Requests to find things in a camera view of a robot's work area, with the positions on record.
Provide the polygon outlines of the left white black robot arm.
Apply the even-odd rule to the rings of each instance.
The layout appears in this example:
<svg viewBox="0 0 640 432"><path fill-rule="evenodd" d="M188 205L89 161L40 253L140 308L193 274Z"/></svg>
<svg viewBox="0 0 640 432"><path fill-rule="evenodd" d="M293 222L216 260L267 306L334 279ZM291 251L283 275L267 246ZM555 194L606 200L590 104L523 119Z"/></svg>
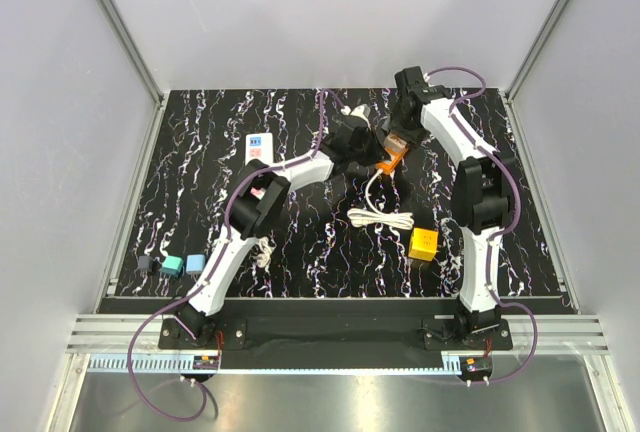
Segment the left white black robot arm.
<svg viewBox="0 0 640 432"><path fill-rule="evenodd" d="M383 134L360 121L338 127L303 155L268 165L253 159L241 170L224 209L223 226L203 272L186 297L172 305L181 336L196 348L215 338L209 317L224 304L240 265L275 227L292 192L323 183L350 164L367 167L388 157Z"/></svg>

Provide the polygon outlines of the pink white plug cube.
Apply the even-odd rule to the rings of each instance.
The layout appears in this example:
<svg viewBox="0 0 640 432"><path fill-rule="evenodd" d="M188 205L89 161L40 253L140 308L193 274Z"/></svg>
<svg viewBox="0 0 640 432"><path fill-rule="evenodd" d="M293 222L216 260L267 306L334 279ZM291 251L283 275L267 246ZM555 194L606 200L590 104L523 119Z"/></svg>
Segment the pink white plug cube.
<svg viewBox="0 0 640 432"><path fill-rule="evenodd" d="M383 142L384 148L390 153L394 155L400 154L407 147L407 142L402 138L397 136L396 134L389 133Z"/></svg>

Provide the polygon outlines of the light blue charger plug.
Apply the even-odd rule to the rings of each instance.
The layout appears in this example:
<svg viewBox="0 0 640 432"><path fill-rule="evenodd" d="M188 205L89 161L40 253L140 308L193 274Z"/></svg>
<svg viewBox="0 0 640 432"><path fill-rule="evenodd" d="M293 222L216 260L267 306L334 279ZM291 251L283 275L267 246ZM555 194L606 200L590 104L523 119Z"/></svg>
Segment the light blue charger plug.
<svg viewBox="0 0 640 432"><path fill-rule="evenodd" d="M186 258L185 272L188 275L200 275L206 266L206 256L204 254L190 254Z"/></svg>

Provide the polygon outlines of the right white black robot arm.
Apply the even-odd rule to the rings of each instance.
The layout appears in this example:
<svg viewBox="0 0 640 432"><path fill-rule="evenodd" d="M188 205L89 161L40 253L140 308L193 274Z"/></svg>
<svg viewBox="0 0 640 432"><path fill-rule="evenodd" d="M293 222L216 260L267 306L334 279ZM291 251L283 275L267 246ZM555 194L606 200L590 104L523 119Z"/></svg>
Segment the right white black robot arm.
<svg viewBox="0 0 640 432"><path fill-rule="evenodd" d="M464 271L457 311L444 327L444 338L476 348L500 325L497 293L502 236L519 219L521 203L513 196L512 159L504 157L474 130L443 86L428 83L419 66L394 75L397 102L389 132L417 146L426 134L440 143L456 165L451 214L463 234Z"/></svg>

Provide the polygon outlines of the orange white socket cube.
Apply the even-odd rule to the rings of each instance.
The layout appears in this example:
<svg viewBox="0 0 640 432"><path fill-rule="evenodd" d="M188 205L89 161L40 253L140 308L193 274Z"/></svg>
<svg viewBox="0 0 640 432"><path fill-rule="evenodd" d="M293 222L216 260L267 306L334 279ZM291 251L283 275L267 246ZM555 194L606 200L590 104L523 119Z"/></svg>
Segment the orange white socket cube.
<svg viewBox="0 0 640 432"><path fill-rule="evenodd" d="M399 153L391 152L390 159L378 162L375 165L375 168L378 171L380 171L383 175L392 176L394 174L394 171L403 161L407 152L408 152L407 149L403 149Z"/></svg>

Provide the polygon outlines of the orange block under arm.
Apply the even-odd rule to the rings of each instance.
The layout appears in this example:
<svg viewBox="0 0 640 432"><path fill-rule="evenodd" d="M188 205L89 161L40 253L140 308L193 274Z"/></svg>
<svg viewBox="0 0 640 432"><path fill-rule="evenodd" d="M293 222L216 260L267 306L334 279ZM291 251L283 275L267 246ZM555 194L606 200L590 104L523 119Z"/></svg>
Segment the orange block under arm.
<svg viewBox="0 0 640 432"><path fill-rule="evenodd" d="M436 230L415 227L410 236L408 257L431 262L438 251L438 238Z"/></svg>

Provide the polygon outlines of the white multi-socket power strip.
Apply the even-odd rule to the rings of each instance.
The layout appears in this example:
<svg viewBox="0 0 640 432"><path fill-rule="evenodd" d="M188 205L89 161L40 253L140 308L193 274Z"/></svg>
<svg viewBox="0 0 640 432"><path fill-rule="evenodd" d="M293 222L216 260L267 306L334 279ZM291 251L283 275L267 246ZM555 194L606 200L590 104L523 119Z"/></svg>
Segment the white multi-socket power strip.
<svg viewBox="0 0 640 432"><path fill-rule="evenodd" d="M266 133L247 134L245 138L245 163L257 159L267 166L274 163L273 135Z"/></svg>

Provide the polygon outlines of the teal usb charger plug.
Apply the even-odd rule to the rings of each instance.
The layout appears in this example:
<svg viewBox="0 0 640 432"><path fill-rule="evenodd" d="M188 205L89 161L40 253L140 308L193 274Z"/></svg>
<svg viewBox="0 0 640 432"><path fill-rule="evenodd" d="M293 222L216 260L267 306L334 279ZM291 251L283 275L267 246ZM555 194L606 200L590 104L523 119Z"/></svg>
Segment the teal usb charger plug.
<svg viewBox="0 0 640 432"><path fill-rule="evenodd" d="M168 255L162 261L159 272L171 278L180 278L184 270L184 259Z"/></svg>

